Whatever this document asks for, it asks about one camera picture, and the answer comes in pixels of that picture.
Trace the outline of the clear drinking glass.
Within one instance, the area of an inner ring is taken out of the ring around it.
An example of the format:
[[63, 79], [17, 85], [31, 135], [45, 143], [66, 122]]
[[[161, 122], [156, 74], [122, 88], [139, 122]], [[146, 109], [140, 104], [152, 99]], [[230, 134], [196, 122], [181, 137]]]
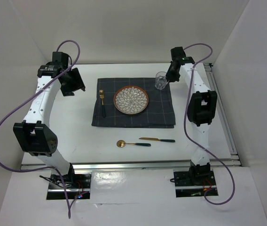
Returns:
[[158, 72], [155, 77], [155, 88], [163, 90], [167, 84], [166, 72]]

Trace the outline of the gold fork green handle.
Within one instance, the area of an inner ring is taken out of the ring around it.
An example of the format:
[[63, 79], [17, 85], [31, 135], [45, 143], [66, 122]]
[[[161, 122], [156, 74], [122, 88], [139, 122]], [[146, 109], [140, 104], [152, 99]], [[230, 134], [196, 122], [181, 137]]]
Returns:
[[106, 111], [105, 111], [105, 105], [104, 105], [104, 91], [101, 89], [99, 90], [99, 95], [100, 95], [100, 99], [101, 99], [101, 106], [102, 106], [102, 116], [103, 118], [106, 117]]

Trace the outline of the dark grey checked cloth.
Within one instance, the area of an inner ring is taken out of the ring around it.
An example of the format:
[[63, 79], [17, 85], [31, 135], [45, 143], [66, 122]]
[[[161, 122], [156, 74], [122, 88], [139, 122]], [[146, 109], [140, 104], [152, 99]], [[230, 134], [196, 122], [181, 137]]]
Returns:
[[[149, 103], [141, 113], [128, 115], [120, 112], [113, 103], [115, 93], [129, 85], [146, 91]], [[175, 125], [170, 85], [163, 90], [155, 88], [155, 78], [99, 78], [97, 90], [104, 91], [106, 117], [102, 116], [102, 102], [97, 93], [92, 126], [113, 128], [163, 128], [171, 129]]]

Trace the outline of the floral patterned plate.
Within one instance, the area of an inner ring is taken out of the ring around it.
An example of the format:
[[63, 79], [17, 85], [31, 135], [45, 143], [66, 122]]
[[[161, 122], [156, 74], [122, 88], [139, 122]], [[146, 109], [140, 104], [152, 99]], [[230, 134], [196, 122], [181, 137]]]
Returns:
[[131, 85], [120, 88], [114, 95], [114, 106], [121, 113], [134, 115], [144, 111], [149, 103], [145, 90]]

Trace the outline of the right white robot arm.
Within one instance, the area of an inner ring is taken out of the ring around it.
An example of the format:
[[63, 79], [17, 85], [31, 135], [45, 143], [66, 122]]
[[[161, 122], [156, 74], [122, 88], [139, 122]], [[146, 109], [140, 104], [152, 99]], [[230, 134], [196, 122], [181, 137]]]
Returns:
[[186, 56], [183, 47], [171, 49], [171, 64], [168, 68], [166, 79], [169, 82], [179, 81], [180, 76], [185, 75], [185, 82], [190, 96], [187, 99], [187, 109], [184, 120], [192, 125], [193, 143], [196, 149], [192, 154], [188, 179], [194, 185], [200, 184], [209, 177], [211, 171], [209, 154], [209, 128], [212, 123], [217, 105], [217, 93], [212, 91], [203, 81], [196, 69], [192, 57]]

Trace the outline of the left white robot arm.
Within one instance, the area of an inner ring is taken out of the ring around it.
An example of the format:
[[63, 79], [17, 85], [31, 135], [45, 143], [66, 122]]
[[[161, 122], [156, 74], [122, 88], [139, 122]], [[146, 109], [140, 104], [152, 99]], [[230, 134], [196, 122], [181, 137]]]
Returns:
[[38, 69], [37, 97], [23, 121], [13, 126], [21, 149], [51, 167], [51, 177], [66, 188], [75, 184], [76, 176], [73, 165], [58, 151], [58, 138], [50, 129], [49, 120], [58, 92], [71, 97], [75, 91], [86, 88], [78, 68], [69, 68], [69, 59], [68, 54], [56, 51], [52, 53], [52, 61]]

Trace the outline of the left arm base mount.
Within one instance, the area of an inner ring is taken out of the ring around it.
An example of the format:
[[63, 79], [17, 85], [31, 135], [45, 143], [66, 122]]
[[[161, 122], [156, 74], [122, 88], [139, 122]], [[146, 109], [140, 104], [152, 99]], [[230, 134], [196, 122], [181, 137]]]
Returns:
[[[48, 182], [47, 200], [65, 200], [63, 184], [57, 175], [39, 177]], [[91, 173], [74, 174], [72, 181], [64, 178], [68, 199], [90, 199], [91, 179]]]

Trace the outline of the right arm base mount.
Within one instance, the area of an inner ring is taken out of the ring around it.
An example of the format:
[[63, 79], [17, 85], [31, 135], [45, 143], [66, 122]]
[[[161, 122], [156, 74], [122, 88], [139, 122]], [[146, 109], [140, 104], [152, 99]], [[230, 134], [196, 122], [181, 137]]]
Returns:
[[214, 172], [211, 170], [208, 176], [192, 178], [188, 171], [175, 171], [170, 182], [175, 186], [177, 198], [201, 197], [207, 192], [207, 196], [218, 196]]

